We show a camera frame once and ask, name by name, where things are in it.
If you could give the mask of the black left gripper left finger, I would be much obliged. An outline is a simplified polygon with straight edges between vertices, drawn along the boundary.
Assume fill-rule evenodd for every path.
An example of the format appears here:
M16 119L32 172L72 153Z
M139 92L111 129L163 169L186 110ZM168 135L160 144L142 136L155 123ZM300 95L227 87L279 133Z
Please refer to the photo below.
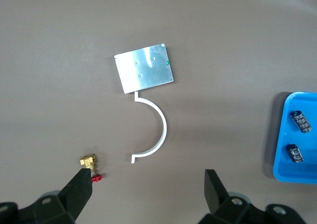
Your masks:
M2 224L74 224L93 192L91 171L80 169L57 194L45 195L28 207L0 204Z

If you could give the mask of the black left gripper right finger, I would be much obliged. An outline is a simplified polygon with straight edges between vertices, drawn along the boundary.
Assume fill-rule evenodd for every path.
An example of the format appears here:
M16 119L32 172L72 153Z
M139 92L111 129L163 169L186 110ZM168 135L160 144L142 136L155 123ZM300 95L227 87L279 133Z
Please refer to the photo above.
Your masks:
M292 208L270 204L265 210L256 208L246 198L227 192L214 169L205 170L204 195L209 208L201 224L304 224Z

